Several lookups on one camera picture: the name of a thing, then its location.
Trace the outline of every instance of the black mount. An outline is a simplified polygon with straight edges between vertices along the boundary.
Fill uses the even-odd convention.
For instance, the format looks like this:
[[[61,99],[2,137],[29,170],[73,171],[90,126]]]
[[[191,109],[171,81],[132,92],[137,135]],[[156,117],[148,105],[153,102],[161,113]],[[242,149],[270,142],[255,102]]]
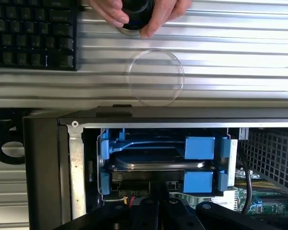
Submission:
[[[277,230],[211,202],[200,203],[194,211],[184,200],[169,198],[163,185],[151,188],[150,197],[131,208],[111,202],[55,230]]]
[[[29,109],[0,108],[0,161],[6,164],[24,164],[24,156],[11,157],[2,151],[9,142],[24,144],[23,117],[29,115]]]

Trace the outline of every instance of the black cable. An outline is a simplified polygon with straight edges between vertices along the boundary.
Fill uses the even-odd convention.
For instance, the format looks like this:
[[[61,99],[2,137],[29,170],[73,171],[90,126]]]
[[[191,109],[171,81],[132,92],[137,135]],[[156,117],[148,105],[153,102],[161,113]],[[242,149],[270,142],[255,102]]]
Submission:
[[[243,167],[244,167],[245,179],[246,179],[246,200],[245,200],[245,204],[241,213],[246,215],[248,211],[250,210],[250,206],[252,204],[252,196],[253,196],[252,181],[251,181],[251,173],[246,162],[246,157],[244,153],[241,153],[241,152],[239,152],[239,155],[240,155]]]

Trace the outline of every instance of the black plastic ring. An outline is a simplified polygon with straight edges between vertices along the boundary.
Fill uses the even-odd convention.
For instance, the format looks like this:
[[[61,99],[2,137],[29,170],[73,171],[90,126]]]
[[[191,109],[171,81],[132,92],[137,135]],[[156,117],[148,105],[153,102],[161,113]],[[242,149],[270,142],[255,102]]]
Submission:
[[[25,160],[24,160],[24,156],[21,157],[11,157],[6,155],[3,150],[2,147],[3,145],[5,145],[6,143],[9,142],[20,142],[22,143],[22,145],[24,144],[24,141],[21,137],[18,136],[6,136],[4,138],[4,141],[0,141],[0,161],[2,163],[5,164],[11,164],[11,165],[19,165],[19,164],[24,164]]]

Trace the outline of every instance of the blue clip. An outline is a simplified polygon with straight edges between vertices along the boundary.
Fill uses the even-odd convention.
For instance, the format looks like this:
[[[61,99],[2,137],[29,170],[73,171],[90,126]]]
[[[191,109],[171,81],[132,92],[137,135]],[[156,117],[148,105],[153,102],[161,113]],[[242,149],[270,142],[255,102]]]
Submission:
[[[184,158],[187,160],[213,160],[214,137],[186,137]]]
[[[125,129],[124,128],[120,131],[119,140],[120,141],[124,141],[125,140]]]
[[[231,146],[230,140],[227,138],[222,138],[220,157],[224,157],[224,158],[230,157],[230,146]]]
[[[100,173],[100,189],[103,195],[110,194],[110,174],[106,172]]]
[[[224,173],[224,171],[217,172],[217,189],[220,192],[224,192],[227,190],[228,185],[228,176]]]
[[[186,171],[184,174],[184,193],[211,193],[213,172]]]
[[[101,158],[103,160],[110,159],[110,141],[102,140],[100,145]]]

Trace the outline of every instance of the black keyboard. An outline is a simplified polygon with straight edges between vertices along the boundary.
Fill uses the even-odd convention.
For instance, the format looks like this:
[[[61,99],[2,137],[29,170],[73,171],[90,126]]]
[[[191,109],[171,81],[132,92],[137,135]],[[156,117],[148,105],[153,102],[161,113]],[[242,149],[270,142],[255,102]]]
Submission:
[[[78,0],[0,0],[0,67],[76,70]]]

